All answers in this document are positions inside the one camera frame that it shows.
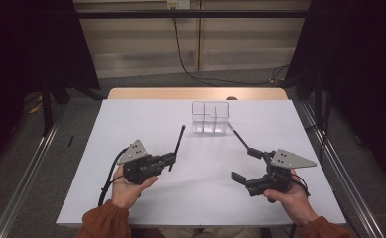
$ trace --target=transparent box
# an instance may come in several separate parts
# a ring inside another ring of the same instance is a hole
[[[193,132],[196,133],[226,133],[229,122],[228,102],[192,103]]]

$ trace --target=divided acrylic organizer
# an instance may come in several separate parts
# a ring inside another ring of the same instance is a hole
[[[229,122],[228,102],[192,103],[193,132],[196,133],[226,133]]]

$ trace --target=aluminum rail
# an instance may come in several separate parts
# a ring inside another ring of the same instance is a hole
[[[25,174],[19,182],[19,185],[15,189],[12,197],[10,198],[6,208],[0,216],[0,238],[8,236],[11,227],[16,220],[16,217],[20,211],[20,208],[25,201],[26,195],[32,185],[32,182],[42,164],[42,161],[50,147],[50,144],[56,134],[58,124],[62,120],[64,115],[65,106],[60,108],[57,120],[54,123],[50,132],[41,139],[35,155],[32,157],[28,167],[26,168]]]
[[[311,124],[316,125],[316,120],[314,118],[315,113],[311,106],[308,103],[304,103],[302,104],[302,107]],[[324,131],[320,129],[315,129],[315,133],[321,143],[322,138],[325,135]],[[377,221],[375,220],[372,211],[369,209],[365,200],[362,198],[361,194],[357,190],[352,179],[350,178],[350,175],[348,174],[346,168],[341,162],[340,157],[338,156],[331,141],[328,138],[325,138],[324,140],[324,151],[369,237],[383,238],[384,234],[382,233]]]

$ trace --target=forearm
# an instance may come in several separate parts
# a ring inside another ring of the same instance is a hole
[[[298,227],[298,237],[305,238],[351,238],[350,233],[343,227],[329,223],[324,217]]]
[[[83,226],[76,238],[129,238],[131,230],[128,225],[128,215],[128,209],[119,208],[108,200],[104,205],[91,209],[83,215]]]

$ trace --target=black curtain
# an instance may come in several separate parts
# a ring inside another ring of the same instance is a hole
[[[46,77],[61,89],[99,89],[72,1],[0,1],[0,150]]]
[[[313,0],[310,13],[286,81],[305,98],[319,79],[386,172],[386,1]]]

